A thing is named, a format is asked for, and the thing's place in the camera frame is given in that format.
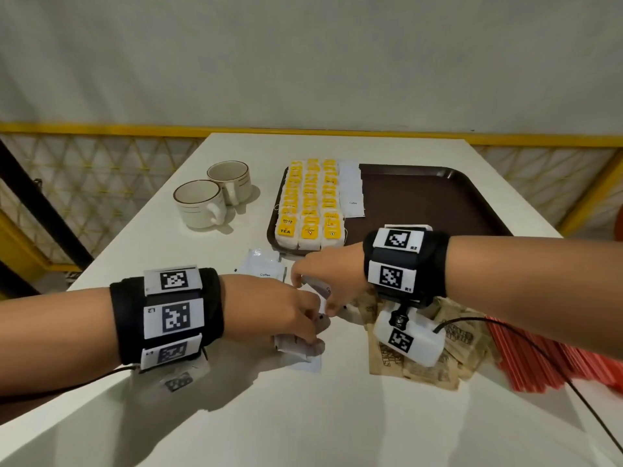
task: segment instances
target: yellow metal frame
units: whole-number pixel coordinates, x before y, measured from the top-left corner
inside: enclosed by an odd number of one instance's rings
[[[558,232],[568,236],[589,218],[591,211],[608,197],[614,186],[623,179],[623,149],[617,150],[593,183],[586,189],[565,218],[560,222]]]
[[[595,205],[608,195],[623,176],[623,136],[583,136],[569,134],[476,134],[476,133],[417,133],[410,131],[340,131],[328,129],[272,129],[253,127],[194,127],[148,125],[73,125],[0,123],[0,133],[6,134],[66,134],[76,136],[134,136],[160,138],[206,138],[211,133],[246,134],[303,134],[310,136],[358,136],[367,138],[428,138],[463,139],[472,146],[509,148],[621,148],[587,190],[585,195],[558,226],[563,235],[579,228]],[[0,231],[11,237],[11,245],[21,250],[40,271],[77,271],[74,265],[49,261],[35,245],[0,211]]]
[[[305,134],[308,136],[361,136],[364,138],[464,139],[473,146],[623,148],[623,136],[583,136],[579,134],[415,133],[410,131],[340,131],[333,129],[264,129],[257,127],[32,125],[28,123],[0,123],[0,133],[151,136],[162,138],[206,138],[211,133]]]

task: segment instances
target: white wall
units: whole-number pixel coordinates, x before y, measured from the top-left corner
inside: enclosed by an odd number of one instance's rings
[[[0,0],[0,121],[623,134],[623,0]]]

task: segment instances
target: cable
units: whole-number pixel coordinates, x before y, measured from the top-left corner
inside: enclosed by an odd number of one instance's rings
[[[119,372],[122,372],[124,370],[134,370],[134,369],[136,369],[135,365],[128,365],[126,367],[119,367],[118,369],[114,369],[112,372],[109,372],[100,377],[94,378],[93,380],[90,380],[88,382],[84,382],[83,384],[72,385],[71,387],[65,387],[62,389],[50,390],[48,392],[27,393],[25,395],[9,395],[7,397],[0,397],[0,405],[4,405],[5,403],[17,403],[20,401],[32,401],[32,400],[38,400],[40,398],[53,397],[56,395],[60,395],[61,393],[68,392],[70,390],[79,389],[80,387],[84,387],[85,385],[92,384],[93,382],[97,382],[98,380],[101,380],[102,378],[105,378],[107,376],[118,374]]]
[[[444,322],[440,323],[440,325],[438,325],[435,329],[433,329],[432,332],[437,334],[437,333],[439,333],[439,331],[441,331],[447,325],[455,323],[457,321],[485,321],[487,323],[498,324],[499,326],[503,326],[504,328],[506,328],[507,330],[509,330],[513,334],[515,334],[516,336],[521,337],[524,341],[526,341],[529,345],[531,345],[534,348],[534,350],[537,353],[541,354],[545,358],[545,360],[548,361],[551,364],[551,366],[556,369],[558,374],[561,377],[563,377],[563,380],[571,387],[571,389],[576,393],[578,398],[580,398],[580,400],[582,400],[582,403],[584,404],[584,406],[586,406],[586,408],[588,408],[588,410],[592,413],[592,415],[595,416],[595,419],[601,425],[601,427],[604,429],[605,433],[610,437],[610,439],[612,440],[614,445],[617,447],[619,452],[621,452],[621,454],[623,454],[623,447],[621,446],[621,444],[619,443],[617,438],[614,437],[614,435],[612,434],[610,429],[608,429],[608,426],[606,426],[605,423],[603,422],[603,420],[599,417],[599,415],[597,415],[597,412],[593,409],[593,407],[591,407],[591,404],[588,401],[586,401],[586,399],[584,398],[584,396],[582,396],[582,394],[576,388],[576,386],[573,385],[573,382],[571,381],[571,379],[569,377],[567,377],[567,375],[565,375],[565,372],[560,367],[560,365],[558,365],[558,363],[554,359],[552,359],[538,345],[533,343],[531,340],[529,340],[529,338],[525,337],[522,333],[520,333],[518,330],[513,328],[513,326],[511,326],[510,324],[508,324],[506,322],[502,322],[502,321],[496,321],[494,319],[489,319],[487,317],[465,316],[465,317],[458,317],[458,318],[454,318],[454,319],[449,319],[447,321],[444,321]]]

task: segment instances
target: black pole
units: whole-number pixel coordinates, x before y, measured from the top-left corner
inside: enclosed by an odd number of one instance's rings
[[[22,298],[40,293],[0,260],[0,293],[8,298]]]
[[[79,268],[84,270],[93,262],[89,251],[67,226],[65,220],[61,218],[2,140],[0,140],[0,179],[4,180],[28,208],[28,211]]]

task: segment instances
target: mug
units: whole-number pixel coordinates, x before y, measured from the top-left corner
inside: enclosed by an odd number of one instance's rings
[[[207,170],[207,176],[221,186],[228,205],[239,205],[251,196],[249,166],[244,162],[219,162]]]
[[[219,184],[212,180],[193,180],[173,192],[182,220],[189,228],[207,228],[225,222],[225,199]]]

